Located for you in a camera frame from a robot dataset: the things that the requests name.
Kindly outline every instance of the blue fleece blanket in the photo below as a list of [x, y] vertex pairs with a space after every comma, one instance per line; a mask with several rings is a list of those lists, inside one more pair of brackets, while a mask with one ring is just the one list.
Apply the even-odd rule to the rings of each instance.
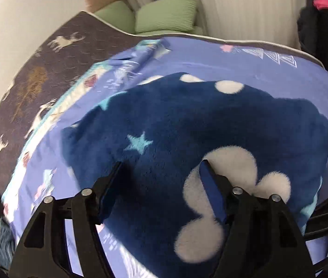
[[[6, 215], [16, 239], [22, 235], [32, 210], [45, 195], [61, 199], [74, 196], [81, 190], [61, 153], [62, 130], [81, 120], [105, 98], [118, 92], [130, 91], [139, 83], [177, 72], [187, 72], [204, 81], [232, 80], [263, 90], [276, 98], [306, 99], [317, 107], [319, 113], [328, 118], [328, 72], [308, 60], [286, 53], [220, 45], [191, 38], [167, 37], [160, 41], [143, 40], [137, 46], [114, 55], [109, 60], [94, 64], [78, 80], [77, 85], [92, 78], [100, 68], [109, 71], [97, 80], [86, 95], [60, 116], [57, 124], [47, 132], [34, 151], [30, 143], [23, 148], [16, 172], [26, 172], [20, 177], [15, 174], [3, 195], [9, 204]], [[311, 214], [316, 202], [320, 203], [328, 197], [328, 162], [322, 177], [323, 183], [319, 193], [314, 196], [307, 208], [301, 211], [306, 216]], [[73, 225], [67, 220], [65, 226], [72, 269], [82, 275], [76, 253]], [[155, 278], [120, 244], [106, 226], [99, 226], [98, 231], [116, 277]], [[328, 239], [313, 240], [307, 245], [314, 262], [326, 257]]]
[[130, 174], [106, 226], [154, 275], [201, 278], [227, 238], [201, 160], [250, 194], [278, 193], [304, 230], [328, 160], [328, 120], [307, 100], [182, 72], [102, 100], [62, 131], [62, 151], [81, 188], [123, 161]]

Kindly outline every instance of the bed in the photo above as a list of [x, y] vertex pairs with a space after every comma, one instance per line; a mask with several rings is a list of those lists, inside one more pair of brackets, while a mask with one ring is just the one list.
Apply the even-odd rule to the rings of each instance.
[[[47, 181], [50, 181], [56, 173], [54, 169], [39, 172], [32, 177], [37, 183], [21, 186], [23, 180], [27, 183], [30, 181], [29, 176], [26, 176], [26, 167], [31, 157], [34, 159], [33, 153], [38, 149], [38, 144], [51, 142], [52, 137], [47, 138], [51, 134], [48, 132], [56, 132], [63, 126], [71, 125], [72, 121], [76, 121], [74, 118], [68, 118], [66, 114], [70, 113], [67, 112], [69, 108], [78, 106], [77, 101], [78, 103], [83, 101], [79, 100], [81, 97], [96, 95], [94, 99], [100, 99], [114, 94], [118, 89], [120, 91], [125, 82], [117, 82], [105, 74], [119, 68], [125, 70], [129, 61], [138, 64], [128, 70], [132, 75], [127, 83], [132, 87], [152, 76], [171, 74], [173, 70], [184, 71], [183, 66], [180, 65], [177, 68], [162, 67], [159, 71], [149, 65], [146, 66], [147, 60], [151, 58], [157, 60], [166, 54], [172, 55], [171, 57], [176, 55], [182, 64], [187, 64], [185, 66], [187, 72], [200, 74], [206, 79], [212, 71], [204, 69], [201, 73], [191, 72], [189, 64], [194, 62], [205, 67], [206, 63], [211, 63], [212, 60], [207, 57], [202, 59], [203, 50], [191, 55], [196, 59], [195, 61], [191, 57], [186, 58], [185, 52], [188, 47], [198, 46], [201, 49], [209, 49], [209, 53], [217, 57], [242, 55], [250, 61], [254, 73], [249, 72], [248, 77], [238, 75], [234, 77], [235, 80], [265, 90], [275, 97], [309, 99], [328, 118], [328, 73], [322, 69], [322, 64], [317, 59], [306, 53], [260, 41], [223, 41], [186, 34], [171, 34], [164, 39], [161, 37], [129, 35], [114, 29], [90, 13], [80, 12], [52, 34], [15, 77], [0, 103], [0, 193], [3, 194], [5, 214], [12, 223], [17, 240], [39, 200], [50, 194], [68, 196], [78, 191], [78, 185], [73, 185], [73, 181], [69, 181], [70, 193], [53, 193], [55, 186]], [[154, 54], [149, 55], [148, 59], [140, 61], [131, 59], [132, 53], [136, 50], [150, 50], [153, 47]], [[171, 61], [170, 64], [175, 67], [176, 64]], [[293, 81], [285, 78], [282, 83], [271, 84], [271, 80], [261, 81], [259, 78], [252, 78], [252, 76], [260, 76], [266, 63], [280, 74], [282, 74], [281, 68], [286, 72], [293, 72], [292, 70], [300, 67], [299, 71], [294, 72], [297, 72], [296, 76], [302, 79]], [[91, 100], [89, 104], [80, 104], [78, 107], [81, 111], [85, 111], [91, 108], [93, 103], [94, 100]], [[40, 155], [36, 157], [41, 160], [39, 150], [37, 153]], [[32, 189], [31, 195], [26, 194], [29, 189]], [[327, 197], [328, 179], [324, 178], [318, 202]], [[15, 215], [17, 209], [26, 209], [26, 211], [17, 212]], [[72, 227], [68, 225], [67, 229], [72, 235]], [[152, 275], [117, 242], [106, 228], [98, 227], [98, 231], [117, 277], [135, 277], [137, 273], [140, 273], [139, 277]], [[72, 237], [68, 239], [68, 243], [69, 251], [75, 252]], [[313, 259], [316, 261], [322, 259], [327, 246], [327, 244], [322, 245], [324, 249]], [[74, 258], [71, 260], [73, 270], [80, 272], [75, 254], [71, 258]]]

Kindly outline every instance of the polka dot pattern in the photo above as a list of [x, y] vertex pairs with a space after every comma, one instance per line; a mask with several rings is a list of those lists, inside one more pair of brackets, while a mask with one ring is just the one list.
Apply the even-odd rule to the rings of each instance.
[[196, 76], [190, 75], [190, 74], [183, 74], [181, 76], [180, 80], [183, 82], [202, 82], [202, 81], [204, 81], [204, 80], [202, 80]]
[[[257, 183], [257, 162], [252, 153], [242, 147], [219, 147], [207, 153], [204, 159], [209, 161], [217, 174], [226, 176], [232, 186], [239, 186], [251, 195], [269, 198], [276, 193], [285, 203], [290, 198], [290, 180], [283, 173], [270, 172]], [[224, 232], [223, 227], [215, 220], [200, 178], [199, 165], [187, 176], [183, 198], [201, 217], [181, 228], [174, 251], [184, 262], [204, 262], [218, 252], [224, 241]]]
[[244, 85], [232, 80], [221, 80], [215, 83], [215, 88], [224, 94], [236, 94], [244, 88]]
[[162, 77], [163, 77], [163, 75], [155, 75], [155, 76], [151, 76], [151, 77], [149, 77], [148, 79], [145, 79], [144, 81], [141, 81], [141, 82], [139, 83], [139, 85], [148, 84], [148, 83], [150, 83], [150, 82], [152, 82], [152, 81], [154, 81], [154, 80], [156, 80], [156, 79], [162, 78]]

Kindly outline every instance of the pink clothing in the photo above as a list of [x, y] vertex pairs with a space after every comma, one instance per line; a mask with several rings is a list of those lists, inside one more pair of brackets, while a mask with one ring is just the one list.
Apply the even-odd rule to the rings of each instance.
[[318, 9], [328, 9], [328, 0], [314, 0], [313, 5]]

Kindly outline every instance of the blue fabric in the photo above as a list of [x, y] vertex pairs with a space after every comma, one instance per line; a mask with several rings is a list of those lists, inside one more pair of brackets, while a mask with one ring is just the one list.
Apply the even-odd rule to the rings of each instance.
[[218, 187], [213, 180], [213, 177], [209, 173], [208, 169], [205, 168], [204, 162], [200, 163], [199, 174], [204, 186], [205, 193], [213, 209], [214, 216], [221, 222], [226, 222], [227, 214], [223, 205], [223, 197], [221, 193], [219, 193]]
[[174, 251], [181, 228], [201, 218], [182, 193], [207, 153], [239, 146], [254, 156], [258, 182], [270, 172], [287, 175], [287, 205], [300, 228], [307, 221], [301, 210], [313, 201], [328, 159], [328, 120], [311, 102], [249, 86], [226, 94], [216, 82], [183, 82], [185, 74], [105, 99], [62, 132], [63, 156], [80, 188], [117, 161], [129, 168], [105, 224], [158, 277], [207, 277], [217, 262], [216, 254], [187, 263]]
[[9, 269], [15, 253], [15, 238], [7, 222], [0, 219], [0, 266]]
[[[31, 217], [33, 206], [37, 203], [35, 195], [39, 193], [39, 188], [43, 188], [45, 171], [56, 170], [52, 178], [54, 189], [50, 193], [56, 199], [74, 196], [81, 190], [72, 170], [67, 167], [62, 157], [61, 131], [81, 120], [102, 100], [115, 93], [128, 91], [149, 77], [187, 72], [205, 81], [233, 80], [266, 91], [276, 98], [306, 99], [317, 107], [319, 113], [328, 118], [328, 72], [300, 57], [261, 48], [224, 47], [224, 45], [204, 40], [167, 37], [160, 41], [141, 41], [137, 46], [109, 60], [94, 64], [83, 78], [88, 78], [92, 74], [92, 69], [100, 66], [103, 68], [108, 66], [111, 70], [105, 73], [86, 95], [61, 115], [57, 124], [44, 136], [31, 155], [23, 180], [13, 179], [9, 185], [9, 188], [12, 185], [16, 188], [16, 185], [21, 184], [18, 196], [13, 200], [11, 198], [9, 202], [13, 205], [9, 210], [10, 217], [13, 218], [11, 227], [16, 237], [22, 235]], [[141, 135], [142, 133], [131, 136], [140, 137]], [[144, 139], [151, 141], [147, 136], [146, 132]], [[28, 146], [25, 145], [23, 153], [27, 151]], [[16, 167], [22, 166], [22, 161], [19, 160]], [[318, 193], [317, 203], [328, 197], [328, 162], [322, 178], [323, 183]], [[307, 206], [311, 206], [314, 202], [313, 196]], [[73, 226], [71, 221], [66, 221], [65, 224], [70, 263], [73, 271], [82, 275], [73, 237]], [[142, 266], [137, 265], [134, 257], [120, 245], [109, 229], [104, 227], [99, 236], [116, 277], [134, 277], [137, 272], [132, 272], [133, 269], [142, 272]], [[309, 248], [313, 261], [318, 262], [322, 256], [326, 256], [328, 241], [325, 245], [311, 241]]]

